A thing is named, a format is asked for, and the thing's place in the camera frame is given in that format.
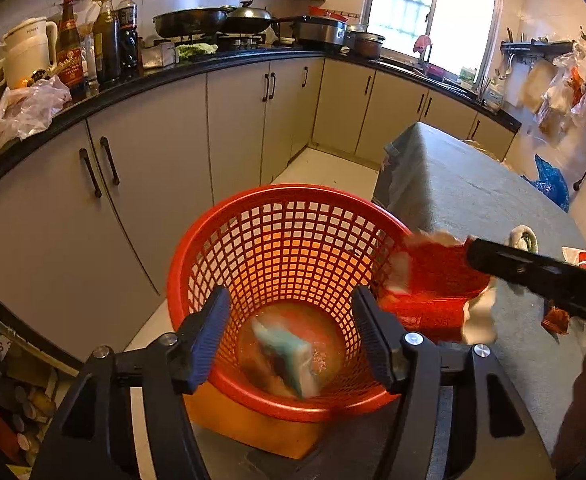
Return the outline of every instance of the blue plastic bag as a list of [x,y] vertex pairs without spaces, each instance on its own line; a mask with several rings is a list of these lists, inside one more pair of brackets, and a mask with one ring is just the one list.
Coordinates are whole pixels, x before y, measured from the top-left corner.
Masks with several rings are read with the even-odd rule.
[[539,173],[539,180],[529,180],[524,175],[522,178],[538,191],[561,207],[565,213],[569,211],[569,187],[557,168],[551,166],[539,155],[535,155],[535,164]]

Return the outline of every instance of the sauce bottle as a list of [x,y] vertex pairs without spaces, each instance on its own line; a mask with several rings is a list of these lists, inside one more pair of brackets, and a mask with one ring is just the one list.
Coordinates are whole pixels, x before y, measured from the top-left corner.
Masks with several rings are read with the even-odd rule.
[[122,70],[138,66],[138,5],[133,0],[120,0],[115,9],[120,22],[120,65]]
[[67,62],[68,66],[59,74],[60,80],[68,86],[73,101],[86,97],[84,69],[82,67],[82,50],[80,34],[73,14],[73,0],[64,0],[62,18],[58,25],[58,39],[55,44],[58,63]]
[[103,85],[120,77],[120,55],[118,52],[120,22],[113,10],[111,0],[96,1],[102,2],[100,14],[94,23],[94,42],[97,80],[100,85]]

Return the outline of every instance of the window pane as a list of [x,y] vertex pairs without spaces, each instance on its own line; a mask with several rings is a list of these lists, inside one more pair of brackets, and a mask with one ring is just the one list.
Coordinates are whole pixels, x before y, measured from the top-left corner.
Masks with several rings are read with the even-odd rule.
[[490,33],[495,0],[438,0],[433,16],[431,63],[459,74],[479,72]]
[[413,44],[426,33],[426,16],[432,0],[373,0],[369,16],[369,32],[381,34],[387,40],[385,48],[403,54],[413,54]]

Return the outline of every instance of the red colander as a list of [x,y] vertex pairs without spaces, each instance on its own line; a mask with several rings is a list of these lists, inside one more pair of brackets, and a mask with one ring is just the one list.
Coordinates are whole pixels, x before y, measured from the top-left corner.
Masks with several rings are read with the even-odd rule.
[[[238,194],[201,216],[177,248],[167,284],[175,329],[197,312],[215,285],[231,295],[230,317],[209,381],[235,402],[282,420],[322,422],[377,410],[393,400],[369,371],[351,313],[356,285],[377,285],[388,257],[410,231],[356,196],[285,184]],[[238,335],[257,309],[277,301],[324,309],[345,342],[344,364],[320,396],[277,397],[253,386],[237,359]]]

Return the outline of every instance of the black countertop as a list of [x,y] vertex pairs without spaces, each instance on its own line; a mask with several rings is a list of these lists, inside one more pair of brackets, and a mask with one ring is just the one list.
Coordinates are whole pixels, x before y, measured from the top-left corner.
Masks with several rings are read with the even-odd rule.
[[53,119],[51,126],[49,126],[44,132],[29,137],[21,142],[18,140],[9,142],[0,150],[0,178],[16,167],[16,165],[28,155],[74,124],[104,108],[120,101],[124,101],[125,99],[141,92],[193,75],[213,72],[214,70],[221,70],[234,66],[278,59],[322,56],[364,65],[375,70],[381,70],[382,72],[390,73],[391,75],[415,81],[422,86],[441,92],[442,94],[479,111],[513,133],[516,133],[521,126],[521,123],[519,123],[518,120],[503,110],[494,114],[490,110],[487,110],[487,108],[480,106],[477,102],[445,88],[436,81],[424,78],[416,73],[383,61],[373,61],[343,54],[326,54],[324,52],[298,50],[285,47],[238,52],[221,52],[211,56],[198,56],[191,61],[181,62],[164,68],[145,70],[142,75],[135,74],[129,78],[123,78],[110,88],[100,90],[99,92],[88,96],[86,99],[65,108]]

